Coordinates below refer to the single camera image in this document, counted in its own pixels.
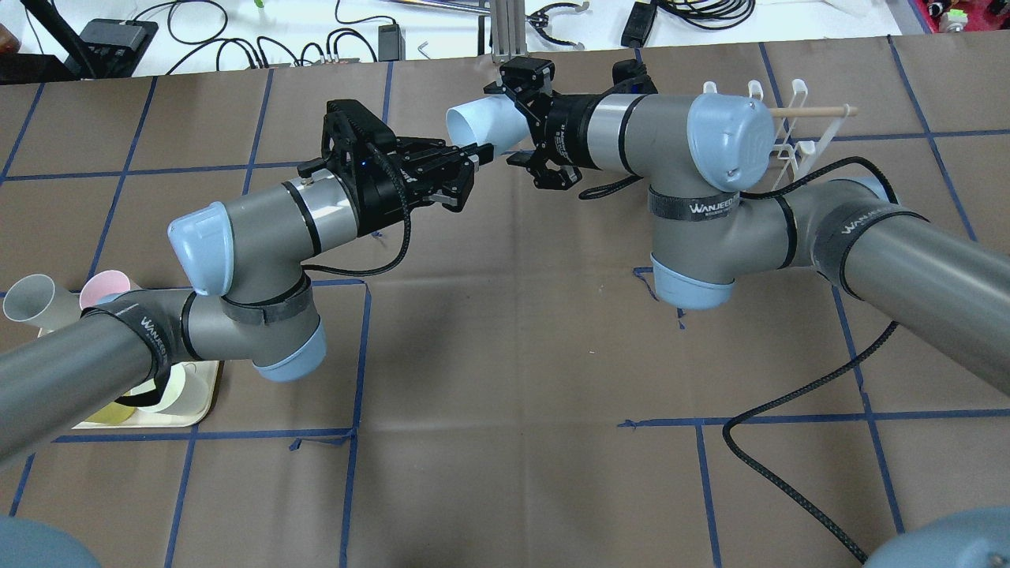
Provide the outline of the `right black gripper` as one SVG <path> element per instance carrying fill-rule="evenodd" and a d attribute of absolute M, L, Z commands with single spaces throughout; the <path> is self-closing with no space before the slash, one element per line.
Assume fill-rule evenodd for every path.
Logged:
<path fill-rule="evenodd" d="M 537 189 L 568 190 L 592 168 L 588 128 L 593 112 L 590 94 L 546 94 L 533 89 L 507 89 L 507 98 L 526 119 L 534 150 L 519 152 L 507 164 L 533 176 Z"/>

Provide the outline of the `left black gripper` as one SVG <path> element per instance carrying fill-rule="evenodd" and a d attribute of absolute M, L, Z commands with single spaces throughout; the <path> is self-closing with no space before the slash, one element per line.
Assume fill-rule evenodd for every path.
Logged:
<path fill-rule="evenodd" d="M 475 166 L 490 164 L 495 157 L 493 144 L 458 147 L 436 139 L 397 139 L 396 150 L 383 159 L 374 152 L 365 171 L 347 177 L 357 235 L 404 222 L 418 207 L 440 204 L 461 212 L 475 184 Z"/>

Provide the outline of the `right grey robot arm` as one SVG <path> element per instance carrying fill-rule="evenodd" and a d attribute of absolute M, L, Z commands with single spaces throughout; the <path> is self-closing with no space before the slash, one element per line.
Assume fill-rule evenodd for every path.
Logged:
<path fill-rule="evenodd" d="M 898 204 L 884 182 L 802 179 L 754 193 L 771 158 L 772 112 L 739 95 L 501 92 L 535 144 L 509 163 L 541 189 L 581 168 L 647 181 L 660 298 L 685 310 L 728 300 L 743 275 L 812 268 L 1008 391 L 1008 257 Z"/>

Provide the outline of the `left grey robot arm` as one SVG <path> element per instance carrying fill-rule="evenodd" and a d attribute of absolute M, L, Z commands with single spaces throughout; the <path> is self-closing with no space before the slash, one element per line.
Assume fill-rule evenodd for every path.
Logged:
<path fill-rule="evenodd" d="M 492 158 L 491 144 L 339 134 L 294 179 L 174 220 L 167 233 L 190 288 L 115 294 L 3 353 L 2 466 L 117 398 L 161 402 L 175 364 L 249 361 L 281 383 L 311 374 L 327 339 L 309 260 L 408 226 L 419 207 L 458 212 Z"/>

